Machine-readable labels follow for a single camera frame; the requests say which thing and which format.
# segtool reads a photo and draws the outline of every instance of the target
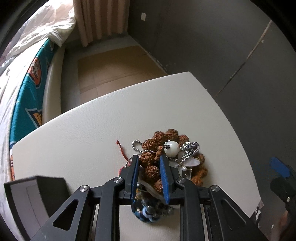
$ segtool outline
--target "bed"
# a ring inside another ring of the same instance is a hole
[[[72,1],[50,0],[28,19],[1,56],[0,215],[19,241],[23,237],[3,188],[14,180],[12,147],[61,114],[63,43],[74,26]]]

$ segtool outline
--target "printed pattern on teal fabric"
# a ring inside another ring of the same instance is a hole
[[[58,46],[46,40],[33,59],[16,100],[9,138],[9,148],[41,126],[45,82]]]

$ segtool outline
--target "red string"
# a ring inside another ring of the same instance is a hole
[[[121,154],[122,154],[123,157],[126,159],[126,161],[128,161],[128,158],[127,158],[127,156],[125,155],[124,150],[123,150],[123,148],[121,147],[121,145],[120,145],[120,143],[119,143],[118,140],[116,141],[116,144],[119,145],[120,150],[121,150]]]

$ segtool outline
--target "gray wall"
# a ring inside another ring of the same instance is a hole
[[[141,13],[146,21],[140,20]],[[249,0],[131,0],[129,34],[168,74],[190,71],[215,96],[269,22]],[[270,191],[277,156],[296,170],[296,53],[273,23],[254,54],[215,98],[250,160],[264,203],[262,231],[284,211]]]

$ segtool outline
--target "silver screw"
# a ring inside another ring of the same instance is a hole
[[[89,187],[88,187],[87,185],[82,185],[82,186],[79,188],[80,192],[85,192],[85,191],[87,191],[88,189],[89,189]]]
[[[123,178],[122,178],[122,177],[116,177],[116,178],[113,179],[113,181],[114,181],[115,183],[120,183],[120,182],[123,181]]]
[[[213,192],[218,192],[220,190],[220,187],[217,185],[213,185],[213,186],[211,186],[211,189]]]
[[[186,178],[184,178],[184,177],[178,177],[177,178],[178,183],[184,183],[185,181],[186,181]]]

